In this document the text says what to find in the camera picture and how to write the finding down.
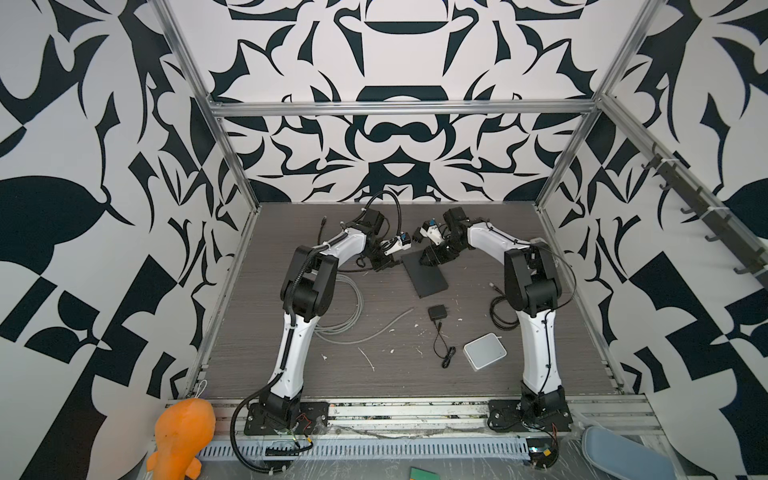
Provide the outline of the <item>black power adapter centre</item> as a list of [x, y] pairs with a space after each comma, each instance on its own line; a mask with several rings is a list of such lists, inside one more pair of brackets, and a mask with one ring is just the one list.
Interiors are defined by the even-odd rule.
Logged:
[[443, 321], [447, 318], [447, 308], [444, 305], [430, 306], [427, 314], [436, 333], [432, 344], [433, 353], [440, 359], [441, 367], [447, 369], [456, 354], [456, 347], [448, 344], [442, 330]]

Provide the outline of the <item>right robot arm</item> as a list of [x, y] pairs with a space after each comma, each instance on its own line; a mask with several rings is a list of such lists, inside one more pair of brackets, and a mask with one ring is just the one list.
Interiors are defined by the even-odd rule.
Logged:
[[544, 241], [520, 240], [486, 219], [469, 218], [460, 207], [428, 220], [415, 232], [428, 241], [420, 263], [437, 266], [465, 250], [480, 250], [503, 265], [502, 292], [517, 315], [523, 340], [524, 370], [520, 410], [530, 419], [546, 418], [567, 407], [555, 348], [555, 318], [562, 284], [554, 253]]

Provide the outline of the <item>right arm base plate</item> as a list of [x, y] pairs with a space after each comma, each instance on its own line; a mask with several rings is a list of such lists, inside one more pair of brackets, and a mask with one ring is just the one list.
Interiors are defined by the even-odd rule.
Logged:
[[498, 433], [551, 431], [569, 432], [573, 417], [563, 400], [501, 400], [488, 403], [486, 425]]

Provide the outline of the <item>white square router box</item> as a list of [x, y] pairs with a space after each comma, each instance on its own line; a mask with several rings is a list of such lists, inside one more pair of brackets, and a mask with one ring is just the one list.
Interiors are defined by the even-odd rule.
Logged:
[[480, 371], [507, 356], [507, 350], [495, 333], [487, 333], [463, 346], [463, 353], [471, 368]]

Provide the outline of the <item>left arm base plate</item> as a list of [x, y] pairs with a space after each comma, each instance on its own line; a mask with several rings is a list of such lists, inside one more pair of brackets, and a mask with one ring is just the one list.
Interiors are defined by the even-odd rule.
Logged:
[[289, 403], [276, 405], [253, 402], [248, 406], [243, 433], [246, 436], [265, 436], [290, 432], [311, 435], [328, 425], [328, 402]]

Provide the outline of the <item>grey blue pad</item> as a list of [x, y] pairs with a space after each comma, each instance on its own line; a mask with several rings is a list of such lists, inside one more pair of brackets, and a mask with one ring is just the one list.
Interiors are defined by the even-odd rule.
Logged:
[[616, 479], [675, 479], [672, 462], [664, 455], [600, 426], [582, 434], [582, 455], [598, 470]]

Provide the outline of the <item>black network switch box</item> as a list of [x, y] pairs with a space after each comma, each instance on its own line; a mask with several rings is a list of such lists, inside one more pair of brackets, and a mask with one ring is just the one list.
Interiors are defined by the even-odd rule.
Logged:
[[438, 266], [420, 263], [421, 253], [413, 252], [401, 257], [402, 264], [419, 298], [440, 293], [449, 285]]

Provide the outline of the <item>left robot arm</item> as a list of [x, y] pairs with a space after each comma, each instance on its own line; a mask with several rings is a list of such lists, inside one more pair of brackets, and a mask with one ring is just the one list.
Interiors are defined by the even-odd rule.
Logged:
[[380, 211], [365, 207], [330, 239], [296, 248], [280, 290], [283, 325], [275, 366], [267, 384], [248, 401], [256, 407], [255, 418], [278, 429], [297, 423], [311, 340], [333, 301], [338, 268], [362, 256], [374, 269], [386, 269], [395, 263], [395, 254], [412, 246], [401, 222], [394, 235], [380, 238], [383, 223]]

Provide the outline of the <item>green object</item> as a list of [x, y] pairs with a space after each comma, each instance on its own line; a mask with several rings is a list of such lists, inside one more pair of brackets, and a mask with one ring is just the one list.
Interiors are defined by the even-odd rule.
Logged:
[[409, 472], [410, 480], [440, 480], [441, 477], [434, 472], [424, 470], [418, 467], [411, 467]]

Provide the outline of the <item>orange plush toy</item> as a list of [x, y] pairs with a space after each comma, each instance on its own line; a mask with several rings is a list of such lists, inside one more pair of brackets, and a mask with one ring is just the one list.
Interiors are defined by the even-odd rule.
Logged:
[[156, 450], [147, 459], [153, 479], [197, 479], [202, 463], [197, 454], [213, 439], [216, 417], [212, 404], [188, 398], [168, 407], [154, 428]]

